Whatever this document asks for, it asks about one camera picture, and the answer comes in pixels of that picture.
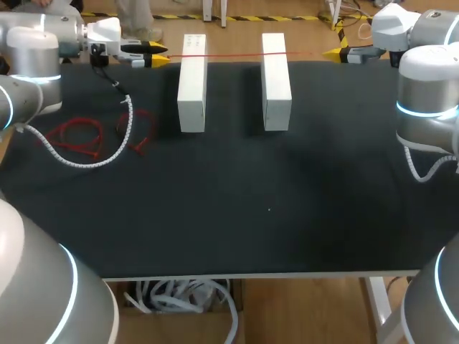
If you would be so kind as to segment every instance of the table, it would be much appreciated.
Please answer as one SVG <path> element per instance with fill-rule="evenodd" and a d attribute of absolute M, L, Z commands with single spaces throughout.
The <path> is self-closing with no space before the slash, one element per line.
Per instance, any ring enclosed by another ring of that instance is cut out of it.
<path fill-rule="evenodd" d="M 74 170 L 26 133 L 0 166 L 10 203 L 101 277 L 414 273 L 457 232 L 455 166 L 427 184 L 413 180 L 395 138 L 388 61 L 291 62 L 284 133 L 262 129 L 259 63 L 212 63 L 206 132 L 182 134 L 179 68 L 109 69 L 137 108 L 157 116 L 144 157 L 127 151 L 100 170 Z M 63 66 L 62 83 L 62 111 L 33 124 L 47 132 L 97 118 L 108 156 L 121 97 L 86 65 Z"/>

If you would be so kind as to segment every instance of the black cable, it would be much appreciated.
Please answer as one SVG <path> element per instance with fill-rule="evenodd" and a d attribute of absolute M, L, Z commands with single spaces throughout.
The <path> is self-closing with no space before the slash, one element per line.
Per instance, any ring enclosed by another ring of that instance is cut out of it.
<path fill-rule="evenodd" d="M 389 282 L 389 284 L 387 285 L 387 287 L 386 287 L 386 292 L 389 293 L 390 287 L 394 284 L 394 282 L 396 282 L 396 281 L 398 281 L 398 280 L 400 280 L 400 279 L 401 279 L 401 277 L 395 277 L 395 278 L 393 278 L 393 279 Z"/>
<path fill-rule="evenodd" d="M 94 60 L 96 61 L 98 66 L 103 66 L 102 62 L 100 61 L 100 57 L 102 56 L 103 51 L 104 51 L 103 48 L 98 46 L 98 45 L 96 45 L 96 44 L 93 44 L 91 46 L 91 53 L 94 56 Z M 120 83 L 118 81 L 114 80 L 110 75 L 108 75 L 108 73 L 105 71 L 104 67 L 96 67 L 94 64 L 91 64 L 91 67 L 93 69 L 93 72 L 96 75 L 98 75 L 99 77 L 102 77 L 103 79 L 109 81 L 112 84 L 112 86 L 114 86 L 114 88 L 117 91 L 119 91 L 119 93 L 121 93 L 124 96 L 128 95 L 128 93 L 120 85 Z"/>

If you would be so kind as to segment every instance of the wooden floor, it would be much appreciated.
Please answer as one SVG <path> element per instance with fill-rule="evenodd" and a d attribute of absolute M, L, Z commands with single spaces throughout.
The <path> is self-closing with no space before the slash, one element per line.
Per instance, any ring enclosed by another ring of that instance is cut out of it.
<path fill-rule="evenodd" d="M 85 2 L 86 11 L 115 11 L 113 0 Z M 368 1 L 360 2 L 365 11 L 375 13 Z M 200 0 L 188 0 L 185 4 L 172 0 L 152 0 L 151 3 L 155 14 L 200 14 L 202 11 Z M 421 12 L 431 7 L 459 11 L 459 2 L 407 0 L 404 7 Z M 323 0 L 228 1 L 229 16 L 306 16 L 317 15 L 323 8 Z M 219 14 L 217 6 L 214 14 Z M 323 52 L 339 47 L 337 34 L 319 21 L 231 21 L 226 29 L 221 28 L 219 22 L 204 24 L 197 20 L 158 20 L 156 25 L 164 29 L 164 44 L 170 54 L 180 54 L 183 35 L 191 33 L 207 34 L 212 54 L 259 52 L 263 32 L 284 32 L 287 50 L 308 53 L 289 56 L 290 60 L 321 60 Z M 371 40 L 359 40 L 359 26 L 360 23 L 345 28 L 350 45 L 371 44 Z M 258 58 L 218 59 L 235 60 Z M 403 279 L 394 283 L 389 295 L 393 307 L 400 303 L 406 286 Z M 374 343 L 374 331 L 358 279 L 250 279 L 245 282 L 244 290 L 238 344 Z M 123 313 L 118 344 L 223 343 L 230 322 L 226 313 L 161 316 Z"/>

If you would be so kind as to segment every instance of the red cable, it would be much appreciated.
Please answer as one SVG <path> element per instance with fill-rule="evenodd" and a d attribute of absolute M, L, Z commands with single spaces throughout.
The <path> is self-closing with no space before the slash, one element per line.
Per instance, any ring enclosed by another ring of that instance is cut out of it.
<path fill-rule="evenodd" d="M 312 52 L 257 52 L 253 54 L 205 54 L 205 55 L 168 55 L 168 58 L 173 57 L 251 57 L 265 55 L 312 55 Z"/>
<path fill-rule="evenodd" d="M 83 144 L 80 144 L 80 145 L 72 145 L 72 144 L 69 144 L 69 143 L 65 143 L 64 142 L 65 141 L 65 132 L 72 125 L 92 125 L 98 130 L 98 135 L 92 141 L 90 141 L 88 143 L 83 143 Z M 51 138 L 51 136 L 56 135 L 56 134 L 59 134 L 60 142 L 56 141 L 56 140 L 53 140 Z M 77 153 L 86 154 L 86 155 L 92 156 L 94 159 L 97 159 L 99 157 L 100 150 L 102 148 L 103 128 L 102 128 L 102 125 L 100 124 L 100 122 L 98 122 L 96 120 L 91 120 L 89 118 L 73 118 L 73 119 L 71 119 L 71 120 L 59 125 L 55 129 L 51 130 L 48 134 L 46 134 L 45 137 L 47 138 L 49 143 L 51 143 L 52 145 L 68 149 L 69 151 L 74 151 L 74 152 L 77 152 Z M 89 147 L 97 145 L 97 144 L 99 144 L 99 146 L 98 146 L 98 149 L 96 151 L 91 151 L 91 150 L 86 149 L 86 148 L 89 148 Z"/>
<path fill-rule="evenodd" d="M 142 151 L 142 147 L 144 147 L 145 144 L 147 144 L 147 142 L 151 141 L 151 139 L 156 136 L 155 120 L 154 120 L 154 116 L 152 113 L 150 113 L 149 111 L 143 110 L 143 109 L 136 110 L 134 112 L 134 115 L 146 117 L 151 121 L 151 128 L 150 128 L 150 132 L 148 133 L 148 136 L 145 137 L 137 145 L 132 145 L 132 144 L 128 145 L 128 147 L 132 149 L 133 151 L 135 151 L 138 155 L 144 156 L 145 153 Z M 115 130 L 116 130 L 116 133 L 120 136 L 120 138 L 122 138 L 121 132 L 120 132 L 120 125 L 122 125 L 128 119 L 128 116 L 129 116 L 128 113 L 123 113 L 120 119 L 118 120 L 118 124 L 116 125 Z"/>

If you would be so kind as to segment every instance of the white block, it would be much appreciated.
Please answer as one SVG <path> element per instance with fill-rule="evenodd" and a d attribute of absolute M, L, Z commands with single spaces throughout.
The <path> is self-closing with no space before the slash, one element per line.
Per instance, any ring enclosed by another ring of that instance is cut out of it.
<path fill-rule="evenodd" d="M 285 52 L 284 34 L 263 34 L 263 53 Z M 261 64 L 265 130 L 288 130 L 292 92 L 287 56 L 264 55 Z"/>
<path fill-rule="evenodd" d="M 205 34 L 186 34 L 183 55 L 207 53 Z M 207 57 L 181 60 L 179 95 L 180 128 L 183 133 L 203 133 L 206 120 Z"/>

